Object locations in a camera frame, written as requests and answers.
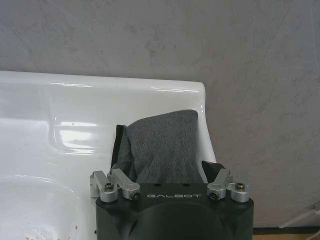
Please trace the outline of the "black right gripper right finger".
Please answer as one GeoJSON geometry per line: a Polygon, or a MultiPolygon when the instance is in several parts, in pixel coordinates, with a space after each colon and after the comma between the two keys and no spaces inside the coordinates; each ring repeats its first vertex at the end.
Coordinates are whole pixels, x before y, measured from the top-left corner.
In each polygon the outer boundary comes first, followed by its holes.
{"type": "Polygon", "coordinates": [[[202,161],[201,166],[208,182],[207,196],[210,200],[223,200],[229,192],[235,202],[249,201],[248,177],[245,174],[233,176],[220,163],[202,161]]]}

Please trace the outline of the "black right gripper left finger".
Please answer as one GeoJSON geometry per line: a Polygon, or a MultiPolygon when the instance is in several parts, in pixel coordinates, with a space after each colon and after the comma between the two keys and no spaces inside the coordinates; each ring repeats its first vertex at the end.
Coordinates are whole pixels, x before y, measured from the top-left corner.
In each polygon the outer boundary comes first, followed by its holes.
{"type": "Polygon", "coordinates": [[[105,174],[102,170],[97,170],[89,176],[90,197],[93,199],[115,202],[119,191],[129,201],[137,201],[141,197],[141,186],[128,177],[131,163],[118,161],[121,143],[125,140],[124,133],[125,127],[117,125],[109,172],[105,174]]]}

